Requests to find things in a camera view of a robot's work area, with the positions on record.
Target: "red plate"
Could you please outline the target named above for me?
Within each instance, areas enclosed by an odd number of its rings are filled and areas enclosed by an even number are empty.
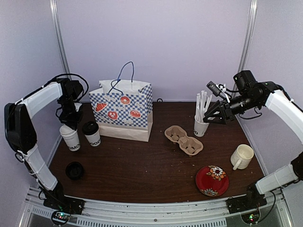
[[[204,195],[214,197],[227,191],[229,179],[220,167],[204,166],[196,175],[196,184]]]

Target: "ceramic mug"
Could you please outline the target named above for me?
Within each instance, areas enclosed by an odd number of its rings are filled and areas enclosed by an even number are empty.
[[[231,157],[232,169],[245,169],[253,157],[254,150],[250,146],[246,144],[239,145]]]

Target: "dark brown tabletop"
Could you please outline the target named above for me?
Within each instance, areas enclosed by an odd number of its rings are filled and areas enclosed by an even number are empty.
[[[114,202],[202,201],[245,194],[249,184],[263,177],[255,157],[246,169],[232,170],[232,153],[238,145],[249,144],[237,121],[210,124],[203,137],[196,137],[204,149],[193,157],[165,137],[164,131],[172,125],[194,136],[195,103],[153,103],[149,142],[102,137],[98,147],[90,146],[81,131],[85,122],[94,120],[90,104],[84,104],[83,110],[78,129],[80,150],[69,151],[62,140],[50,166],[66,195]],[[81,180],[72,181],[65,175],[66,166],[73,161],[85,169]],[[230,186],[219,197],[207,197],[196,186],[196,173],[208,165],[221,167],[229,177]]]

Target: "black plastic lid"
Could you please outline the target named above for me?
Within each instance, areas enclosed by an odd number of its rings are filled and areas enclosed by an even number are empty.
[[[65,173],[71,180],[79,180],[84,174],[84,168],[79,162],[71,162],[67,165]]]
[[[90,136],[95,134],[99,130],[99,125],[96,122],[86,122],[82,127],[84,135]]]

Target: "blue bag handle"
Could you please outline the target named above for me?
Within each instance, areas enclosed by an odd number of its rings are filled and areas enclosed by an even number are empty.
[[[122,69],[121,69],[121,71],[120,71],[120,73],[119,73],[118,79],[114,79],[114,80],[110,83],[110,85],[112,86],[112,88],[109,90],[108,93],[110,93],[111,90],[114,89],[114,90],[120,91],[120,92],[122,93],[122,95],[123,95],[123,91],[121,91],[121,90],[115,88],[115,86],[120,82],[120,80],[121,80],[121,79],[120,79],[121,73],[122,73],[124,67],[125,67],[127,64],[129,64],[129,63],[131,63],[131,64],[133,65],[133,74],[132,74],[132,82],[133,82],[133,77],[134,77],[134,63],[133,63],[132,61],[129,61],[128,63],[126,63],[126,64],[122,67]]]

